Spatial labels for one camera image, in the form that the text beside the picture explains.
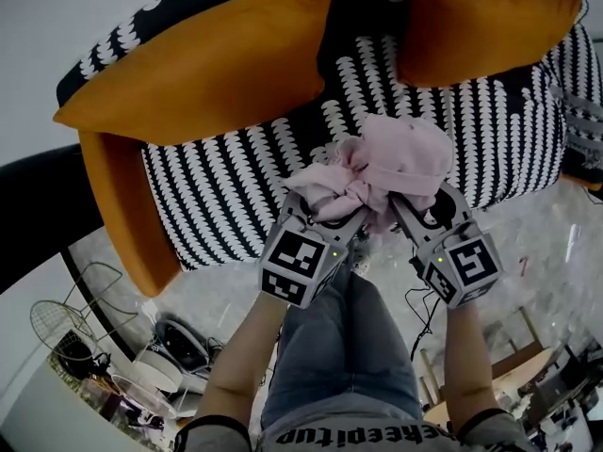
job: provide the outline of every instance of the black sleeve trim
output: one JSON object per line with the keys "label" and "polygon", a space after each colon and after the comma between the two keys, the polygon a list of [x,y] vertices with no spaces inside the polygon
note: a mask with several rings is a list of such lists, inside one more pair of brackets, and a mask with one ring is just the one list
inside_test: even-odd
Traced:
{"label": "black sleeve trim", "polygon": [[502,409],[487,409],[485,411],[479,412],[477,415],[474,415],[465,422],[465,424],[459,430],[459,433],[456,434],[456,438],[459,439],[459,442],[464,442],[464,438],[471,430],[481,424],[481,422],[483,422],[484,420],[489,419],[490,417],[494,417],[499,413],[506,412]]}
{"label": "black sleeve trim", "polygon": [[252,450],[252,442],[249,438],[249,431],[238,420],[225,415],[206,415],[205,417],[200,417],[196,420],[193,420],[190,424],[178,432],[174,446],[175,452],[183,452],[187,446],[188,433],[194,428],[201,426],[222,426],[231,428],[245,438],[249,449]]}

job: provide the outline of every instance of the pink cloth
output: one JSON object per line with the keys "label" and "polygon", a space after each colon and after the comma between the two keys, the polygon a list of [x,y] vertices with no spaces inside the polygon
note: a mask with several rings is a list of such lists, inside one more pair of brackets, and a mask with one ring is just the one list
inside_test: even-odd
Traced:
{"label": "pink cloth", "polygon": [[365,204],[373,211],[371,230],[380,232],[394,223],[389,192],[428,209],[452,159],[452,141],[431,122],[368,114],[362,137],[341,141],[329,164],[312,164],[284,183],[306,199],[316,221],[341,219]]}

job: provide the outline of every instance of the forearm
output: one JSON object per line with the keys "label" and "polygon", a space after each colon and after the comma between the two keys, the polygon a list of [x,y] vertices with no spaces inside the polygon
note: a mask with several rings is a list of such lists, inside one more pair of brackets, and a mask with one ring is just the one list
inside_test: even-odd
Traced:
{"label": "forearm", "polygon": [[285,313],[285,302],[266,293],[258,295],[212,368],[198,416],[220,412],[225,395],[248,403],[251,411]]}
{"label": "forearm", "polygon": [[448,310],[445,384],[448,414],[455,430],[481,410],[497,407],[492,365],[475,303]]}

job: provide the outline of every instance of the shirt sleeve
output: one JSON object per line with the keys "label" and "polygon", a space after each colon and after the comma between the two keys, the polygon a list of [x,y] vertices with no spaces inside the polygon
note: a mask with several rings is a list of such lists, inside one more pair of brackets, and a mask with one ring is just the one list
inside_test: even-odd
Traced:
{"label": "shirt sleeve", "polygon": [[223,415],[207,415],[184,427],[175,452],[251,452],[249,432],[240,422]]}
{"label": "shirt sleeve", "polygon": [[515,419],[501,409],[478,413],[457,434],[464,444],[481,445],[488,449],[513,452],[536,450]]}

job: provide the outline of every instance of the wooden chair leg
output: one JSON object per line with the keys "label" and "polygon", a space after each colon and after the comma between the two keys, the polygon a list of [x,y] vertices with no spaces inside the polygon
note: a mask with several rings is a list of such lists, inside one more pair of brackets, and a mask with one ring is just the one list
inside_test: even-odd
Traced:
{"label": "wooden chair leg", "polygon": [[425,397],[427,397],[427,401],[430,404],[430,407],[433,407],[435,404],[433,403],[432,394],[430,394],[430,389],[427,386],[427,383],[425,383],[425,379],[423,377],[419,377],[418,381],[421,384],[421,388],[423,389]]}
{"label": "wooden chair leg", "polygon": [[538,338],[538,333],[536,332],[536,329],[534,328],[534,324],[531,322],[531,318],[528,315],[528,311],[523,306],[520,306],[519,313],[521,313],[521,315],[524,317],[524,321],[526,322],[528,330],[530,330],[530,334],[531,334],[531,337],[533,338],[534,342],[540,344],[540,338]]}
{"label": "wooden chair leg", "polygon": [[440,403],[442,401],[442,394],[440,394],[440,387],[438,386],[437,380],[435,379],[432,364],[430,363],[430,359],[427,356],[427,350],[425,348],[421,349],[421,358],[423,359],[423,363],[425,364],[425,368],[427,370],[427,375],[430,379],[430,382],[432,383],[433,392],[435,393],[437,403]]}

